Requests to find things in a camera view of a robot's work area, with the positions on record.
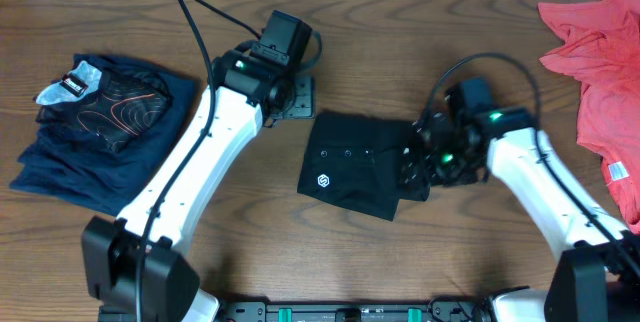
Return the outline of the black t-shirt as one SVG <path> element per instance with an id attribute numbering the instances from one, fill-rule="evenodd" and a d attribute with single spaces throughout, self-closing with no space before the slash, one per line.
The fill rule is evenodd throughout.
<path id="1" fill-rule="evenodd" d="M 297 192 L 380 219 L 401 199 L 424 202 L 427 181 L 412 169 L 412 123 L 323 112 L 309 135 Z"/>

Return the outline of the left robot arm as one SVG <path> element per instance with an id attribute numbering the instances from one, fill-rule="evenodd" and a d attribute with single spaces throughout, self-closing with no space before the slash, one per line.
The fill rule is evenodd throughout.
<path id="1" fill-rule="evenodd" d="M 88 291 L 101 321 L 212 321 L 219 300 L 186 259 L 207 204 L 265 121 L 314 115 L 316 57 L 237 47 L 211 62 L 210 84 L 155 176 L 112 221 L 81 235 Z"/>

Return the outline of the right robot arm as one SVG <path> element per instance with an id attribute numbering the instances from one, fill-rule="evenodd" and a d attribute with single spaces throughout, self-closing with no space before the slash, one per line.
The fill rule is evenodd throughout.
<path id="1" fill-rule="evenodd" d="M 556 260 L 547 289 L 496 292 L 474 320 L 638 320 L 638 236 L 589 195 L 526 109 L 467 108 L 422 117 L 402 156 L 400 182 L 420 195 L 433 186 L 500 180 Z"/>

